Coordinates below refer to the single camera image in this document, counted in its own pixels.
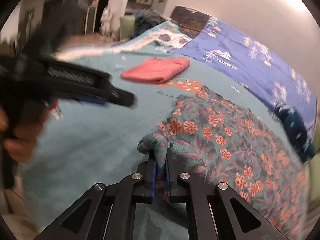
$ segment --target white figurine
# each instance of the white figurine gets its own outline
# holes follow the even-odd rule
[[[100,31],[101,31],[101,35],[102,36],[109,36],[111,33],[110,30],[110,21],[112,19],[112,12],[110,11],[109,8],[105,8],[103,10],[100,22],[101,22],[101,27],[100,27]]]

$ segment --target finger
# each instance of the finger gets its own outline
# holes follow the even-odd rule
[[[7,115],[0,108],[0,131],[5,131],[8,128]]]
[[[24,142],[17,139],[5,139],[4,148],[8,154],[17,162],[26,162],[32,156],[32,151],[36,147],[36,141]]]
[[[43,123],[19,125],[13,130],[13,134],[20,140],[33,141],[42,132],[43,128]]]

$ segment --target teal bedspread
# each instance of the teal bedspread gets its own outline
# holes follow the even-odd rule
[[[150,57],[177,57],[155,50],[157,43],[136,52],[85,57],[76,63],[109,72],[112,83],[137,95],[135,109],[61,101],[64,117],[51,121],[32,160],[23,166],[23,185],[28,210],[40,227],[49,225],[88,188],[97,182],[119,182],[148,157],[138,153],[139,140],[170,115],[180,94],[192,95],[181,84],[195,81],[251,111],[280,137],[290,158],[299,161],[286,134],[267,108],[246,89],[205,64],[191,65],[168,86],[138,84],[120,79],[120,73]],[[134,239],[188,239],[183,206],[172,208],[162,199],[138,205]]]

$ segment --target blue duvet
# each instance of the blue duvet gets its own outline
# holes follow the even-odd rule
[[[195,39],[170,53],[193,57],[224,73],[271,111],[279,103],[294,106],[307,130],[312,129],[317,102],[306,81],[274,52],[237,29],[211,18]]]

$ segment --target pink towel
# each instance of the pink towel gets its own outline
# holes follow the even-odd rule
[[[140,83],[161,84],[190,66],[187,58],[150,58],[121,73],[126,80]]]

